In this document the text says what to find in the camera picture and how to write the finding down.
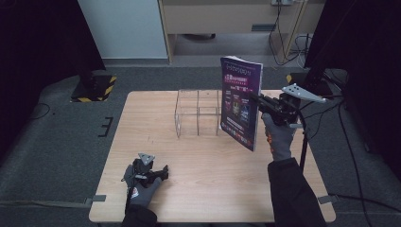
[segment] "transparent file holder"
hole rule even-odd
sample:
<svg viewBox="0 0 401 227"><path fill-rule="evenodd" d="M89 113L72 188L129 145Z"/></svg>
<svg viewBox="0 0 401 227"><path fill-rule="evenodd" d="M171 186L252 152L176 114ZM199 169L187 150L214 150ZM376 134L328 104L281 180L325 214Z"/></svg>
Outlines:
<svg viewBox="0 0 401 227"><path fill-rule="evenodd" d="M219 90L179 90L174 114L177 136L217 136L220 95Z"/></svg>

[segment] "gray glove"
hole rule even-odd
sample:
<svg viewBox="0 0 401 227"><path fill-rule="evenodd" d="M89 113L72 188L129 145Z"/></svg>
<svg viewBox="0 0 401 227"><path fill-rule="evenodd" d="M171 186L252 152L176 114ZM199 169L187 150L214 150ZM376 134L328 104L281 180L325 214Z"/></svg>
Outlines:
<svg viewBox="0 0 401 227"><path fill-rule="evenodd" d="M128 198L127 205L141 205L148 208L153 194L159 188L162 179L160 177L156 178L154 182L149 187L142 186L138 181L135 180L133 175L133 167L129 165L124 174L124 180L127 183L128 188Z"/></svg>
<svg viewBox="0 0 401 227"><path fill-rule="evenodd" d="M291 146L295 129L288 126L276 126L270 114L262 114L265 123L265 134L268 136L273 161L282 161L291 158Z"/></svg>

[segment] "book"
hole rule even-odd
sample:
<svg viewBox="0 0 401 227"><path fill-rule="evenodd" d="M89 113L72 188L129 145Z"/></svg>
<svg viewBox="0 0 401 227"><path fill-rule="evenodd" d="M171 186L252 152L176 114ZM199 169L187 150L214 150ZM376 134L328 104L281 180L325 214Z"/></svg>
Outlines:
<svg viewBox="0 0 401 227"><path fill-rule="evenodd" d="M236 56L220 59L222 71L221 128L245 148L254 151L258 106L250 92L260 95L263 64Z"/></svg>

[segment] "wall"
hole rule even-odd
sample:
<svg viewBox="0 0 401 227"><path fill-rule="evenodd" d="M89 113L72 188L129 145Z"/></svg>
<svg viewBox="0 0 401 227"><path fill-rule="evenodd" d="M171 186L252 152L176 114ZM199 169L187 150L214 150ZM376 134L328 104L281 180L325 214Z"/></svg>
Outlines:
<svg viewBox="0 0 401 227"><path fill-rule="evenodd" d="M78 0L102 59L167 59L157 0Z"/></svg>

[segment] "table top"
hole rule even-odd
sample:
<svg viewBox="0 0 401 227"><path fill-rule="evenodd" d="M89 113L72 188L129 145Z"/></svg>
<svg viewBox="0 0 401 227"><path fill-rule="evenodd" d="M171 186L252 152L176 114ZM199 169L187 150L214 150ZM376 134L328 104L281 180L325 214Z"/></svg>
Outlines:
<svg viewBox="0 0 401 227"><path fill-rule="evenodd" d="M278 96L280 91L263 91ZM169 166L149 205L159 222L274 222L267 166L272 161L258 121L256 150L241 146L226 132L218 135L182 133L177 136L174 113L177 91L131 92L114 136L96 191L105 201L94 201L93 222L121 222L127 187L121 179L138 153L155 155L153 169ZM297 130L291 145L298 162L303 143ZM305 177L317 197L326 196L322 176L308 148ZM321 204L324 218L336 218L331 203Z"/></svg>

